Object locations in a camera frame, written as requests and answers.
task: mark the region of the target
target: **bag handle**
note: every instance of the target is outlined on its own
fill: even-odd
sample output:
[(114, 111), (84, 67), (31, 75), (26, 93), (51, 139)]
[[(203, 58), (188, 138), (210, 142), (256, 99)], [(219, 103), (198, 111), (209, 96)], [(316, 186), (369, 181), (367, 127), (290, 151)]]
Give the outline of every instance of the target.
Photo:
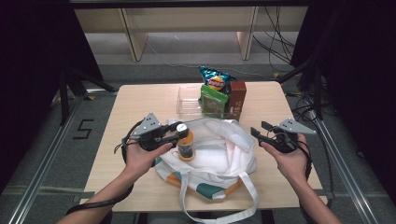
[(251, 198), (254, 201), (254, 205), (249, 207), (248, 209), (231, 214), (225, 217), (218, 217), (216, 219), (200, 219), (197, 217), (192, 217), (188, 213), (186, 209), (186, 204), (185, 204), (185, 198), (186, 198), (186, 192), (187, 192), (187, 186), (189, 185), (189, 173), (188, 172), (180, 172), (181, 174), (181, 188), (180, 188), (180, 205), (181, 208), (183, 209), (183, 212), (190, 217), (192, 220), (199, 222), (199, 223), (208, 223), (208, 224), (225, 224), (225, 223), (232, 223), (236, 222), (248, 217), (253, 216), (256, 213), (257, 208), (259, 207), (259, 194), (257, 193), (256, 189), (253, 186), (253, 183), (250, 180), (250, 177), (246, 172), (243, 172), (239, 174), (239, 177), (241, 177), (242, 181), (244, 182), (245, 186), (247, 187), (247, 191), (249, 192)]

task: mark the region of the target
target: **wooden table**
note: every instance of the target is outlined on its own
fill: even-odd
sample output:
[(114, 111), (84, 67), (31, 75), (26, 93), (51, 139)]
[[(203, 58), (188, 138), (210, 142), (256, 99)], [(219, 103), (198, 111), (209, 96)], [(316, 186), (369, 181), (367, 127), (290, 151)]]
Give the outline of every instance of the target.
[[(180, 87), (200, 87), (195, 84), (157, 84), (122, 86), (108, 120), (85, 191), (97, 192), (113, 180), (123, 169), (120, 151), (113, 150), (133, 125), (153, 112), (158, 120), (196, 119), (197, 115), (178, 114), (177, 96)], [(265, 120), (277, 124), (292, 118), (289, 105), (281, 87), (276, 82), (248, 82), (247, 96), (239, 122), (249, 132), (250, 127), (261, 128)], [(260, 209), (298, 207), (298, 198), (285, 177), (277, 170), (276, 162), (256, 141), (257, 171), (250, 178), (260, 195)], [(315, 169), (309, 183), (313, 189), (321, 190)], [(113, 208), (116, 212), (181, 211), (178, 203), (179, 188), (165, 183), (152, 168), (134, 184), (134, 190), (124, 201)], [(203, 196), (188, 192), (186, 205), (191, 211), (242, 210), (250, 207), (248, 191), (241, 186), (224, 200), (210, 201)]]

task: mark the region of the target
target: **brown box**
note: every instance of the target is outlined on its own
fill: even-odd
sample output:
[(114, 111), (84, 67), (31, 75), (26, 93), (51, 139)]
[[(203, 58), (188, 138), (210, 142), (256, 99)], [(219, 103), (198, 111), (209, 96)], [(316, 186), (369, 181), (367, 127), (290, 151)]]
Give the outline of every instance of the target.
[(245, 81), (231, 82), (231, 94), (229, 95), (226, 119), (236, 119), (239, 121), (246, 94), (247, 86), (245, 85)]

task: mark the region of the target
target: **person's left hand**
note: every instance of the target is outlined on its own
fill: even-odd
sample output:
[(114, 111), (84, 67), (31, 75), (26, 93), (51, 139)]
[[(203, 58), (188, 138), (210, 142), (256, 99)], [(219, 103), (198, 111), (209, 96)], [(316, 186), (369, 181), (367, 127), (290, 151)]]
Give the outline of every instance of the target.
[(168, 143), (155, 150), (146, 151), (139, 144), (129, 145), (126, 152), (126, 166), (122, 172), (136, 181), (137, 178), (149, 170), (155, 158), (167, 152), (171, 147), (172, 143)]

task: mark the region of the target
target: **white fabric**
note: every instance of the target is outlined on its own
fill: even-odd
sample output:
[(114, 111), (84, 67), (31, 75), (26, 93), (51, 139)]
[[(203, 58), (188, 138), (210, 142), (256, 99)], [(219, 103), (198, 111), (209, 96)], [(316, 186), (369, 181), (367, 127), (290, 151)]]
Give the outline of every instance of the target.
[[(259, 195), (248, 177), (256, 170), (253, 138), (236, 120), (197, 119), (185, 124), (194, 135), (195, 158), (189, 162), (181, 161), (177, 157), (177, 150), (171, 149), (161, 156), (163, 162), (156, 165), (163, 179), (168, 175), (166, 169), (180, 172), (179, 202), (183, 212), (192, 220), (203, 223), (231, 223), (253, 216), (259, 205)], [(187, 187), (196, 189), (199, 184), (206, 183), (227, 189), (239, 178), (254, 201), (250, 208), (217, 219), (199, 219), (189, 215), (185, 204)], [(223, 192), (212, 196), (214, 199), (224, 197)]]

